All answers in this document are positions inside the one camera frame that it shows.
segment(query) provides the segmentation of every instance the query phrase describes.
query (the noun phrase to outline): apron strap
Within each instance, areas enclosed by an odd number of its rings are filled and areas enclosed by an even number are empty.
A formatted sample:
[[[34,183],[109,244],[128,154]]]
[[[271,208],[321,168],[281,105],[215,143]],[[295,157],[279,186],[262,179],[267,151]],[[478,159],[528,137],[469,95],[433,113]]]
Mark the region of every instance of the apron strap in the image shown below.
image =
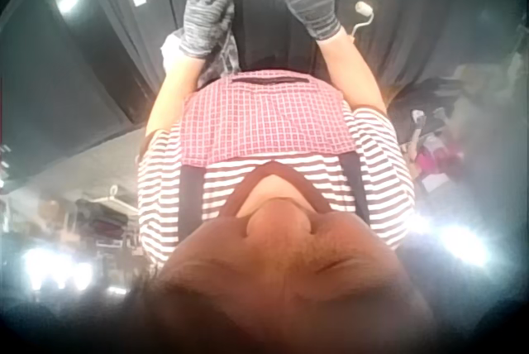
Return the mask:
[[[339,155],[341,168],[355,196],[356,214],[369,224],[369,210],[355,151]],[[185,240],[202,224],[202,204],[206,168],[182,165],[179,186],[179,241]]]

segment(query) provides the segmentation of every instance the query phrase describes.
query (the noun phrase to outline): striped shirt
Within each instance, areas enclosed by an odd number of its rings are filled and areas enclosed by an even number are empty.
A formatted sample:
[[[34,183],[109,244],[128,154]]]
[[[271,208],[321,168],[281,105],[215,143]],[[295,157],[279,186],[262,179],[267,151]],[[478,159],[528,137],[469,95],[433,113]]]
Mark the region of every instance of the striped shirt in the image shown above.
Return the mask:
[[[360,157],[370,226],[396,248],[407,234],[414,206],[413,183],[391,122],[371,108],[343,115]],[[158,131],[139,164],[140,240],[149,258],[162,266],[179,243],[180,125]],[[257,166],[270,161],[289,165],[318,189],[331,208],[355,212],[355,198],[337,155],[298,152],[258,154],[217,162],[206,168],[203,221],[214,219],[235,187]]]

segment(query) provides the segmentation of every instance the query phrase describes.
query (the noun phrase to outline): person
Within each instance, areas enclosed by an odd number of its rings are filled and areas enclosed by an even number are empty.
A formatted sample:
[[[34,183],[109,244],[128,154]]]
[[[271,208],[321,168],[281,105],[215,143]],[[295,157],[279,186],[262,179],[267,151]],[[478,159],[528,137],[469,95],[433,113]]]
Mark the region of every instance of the person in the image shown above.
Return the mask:
[[[197,91],[235,8],[188,0],[139,160],[158,273],[129,320],[175,352],[413,352],[434,327],[394,252],[414,193],[379,87],[336,0],[285,2],[332,86],[267,70]]]

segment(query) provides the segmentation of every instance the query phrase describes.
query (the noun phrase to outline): red checkered apron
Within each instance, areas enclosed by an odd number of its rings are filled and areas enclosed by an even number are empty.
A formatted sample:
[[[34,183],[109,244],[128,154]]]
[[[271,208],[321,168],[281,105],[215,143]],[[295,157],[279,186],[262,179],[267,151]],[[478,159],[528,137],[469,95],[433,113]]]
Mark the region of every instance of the red checkered apron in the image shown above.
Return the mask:
[[[182,162],[206,167],[264,153],[353,151],[342,108],[341,92],[306,74],[265,70],[219,79],[186,103]]]

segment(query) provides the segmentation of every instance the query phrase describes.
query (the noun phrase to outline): black curtain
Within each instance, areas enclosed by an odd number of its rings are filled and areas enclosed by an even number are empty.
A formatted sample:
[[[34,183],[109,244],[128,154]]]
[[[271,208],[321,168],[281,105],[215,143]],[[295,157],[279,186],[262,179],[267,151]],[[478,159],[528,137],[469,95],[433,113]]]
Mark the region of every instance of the black curtain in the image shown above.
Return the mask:
[[[131,0],[107,0],[112,6],[107,13],[157,91],[164,77],[160,47],[182,25],[186,0],[147,1],[134,7]],[[349,31],[365,19],[355,13],[358,1],[337,3]],[[357,46],[383,86],[451,75],[457,65],[482,61],[484,47],[489,62],[500,61],[521,19],[518,4],[504,10],[512,0],[362,1],[374,8],[375,19],[359,32]],[[237,0],[236,6],[234,31],[243,69],[285,68],[325,76],[314,42],[282,0]]]

